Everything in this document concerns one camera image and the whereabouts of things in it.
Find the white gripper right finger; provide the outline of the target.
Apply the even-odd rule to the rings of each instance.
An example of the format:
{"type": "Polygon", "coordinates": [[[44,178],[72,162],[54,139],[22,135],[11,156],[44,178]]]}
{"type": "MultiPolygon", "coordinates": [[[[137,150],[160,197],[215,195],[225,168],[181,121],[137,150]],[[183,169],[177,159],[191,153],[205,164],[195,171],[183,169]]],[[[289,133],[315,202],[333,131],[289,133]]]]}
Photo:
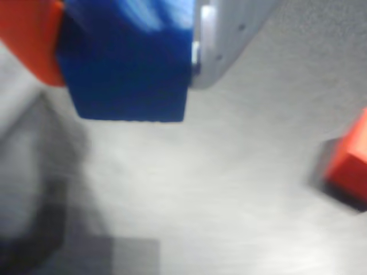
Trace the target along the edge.
{"type": "Polygon", "coordinates": [[[277,1],[195,1],[191,88],[218,82],[276,6],[277,1]]]}

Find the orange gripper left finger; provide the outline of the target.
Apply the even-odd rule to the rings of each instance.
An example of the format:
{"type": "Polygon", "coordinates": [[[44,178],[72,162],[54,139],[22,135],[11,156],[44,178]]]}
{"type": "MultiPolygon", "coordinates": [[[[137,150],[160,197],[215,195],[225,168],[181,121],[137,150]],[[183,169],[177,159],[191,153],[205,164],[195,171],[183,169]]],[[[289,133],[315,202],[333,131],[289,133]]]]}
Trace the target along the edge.
{"type": "Polygon", "coordinates": [[[56,60],[62,1],[1,1],[1,41],[40,81],[65,85],[56,60]]]}

